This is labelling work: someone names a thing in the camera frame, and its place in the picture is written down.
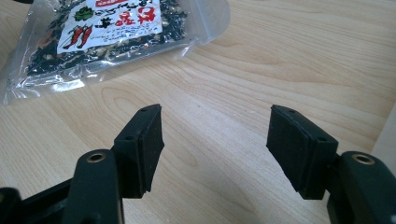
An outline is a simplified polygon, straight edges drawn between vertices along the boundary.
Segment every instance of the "black plastic arm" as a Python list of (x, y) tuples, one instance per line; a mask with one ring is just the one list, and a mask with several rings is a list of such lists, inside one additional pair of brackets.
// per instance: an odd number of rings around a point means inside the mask
[(332, 224), (396, 223), (396, 178), (371, 155), (336, 154), (337, 141), (299, 112), (273, 105), (267, 147), (304, 199), (331, 196)]
[(78, 160), (74, 177), (22, 200), (0, 189), (0, 224), (123, 223), (122, 198), (151, 190), (163, 150), (161, 106), (140, 109), (114, 141)]

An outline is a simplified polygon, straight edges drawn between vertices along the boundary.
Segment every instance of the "wooden surface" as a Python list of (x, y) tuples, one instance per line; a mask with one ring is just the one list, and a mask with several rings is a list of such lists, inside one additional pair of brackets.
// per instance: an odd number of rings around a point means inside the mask
[[(229, 0), (212, 43), (107, 71), (120, 77), (0, 107), (0, 186), (23, 198), (110, 148), (139, 108), (163, 106), (165, 148), (152, 192), (124, 201), (127, 223), (328, 223), (294, 192), (265, 147), (273, 104), (371, 152), (396, 101), (395, 1)], [(0, 1), (0, 66), (28, 6)]]

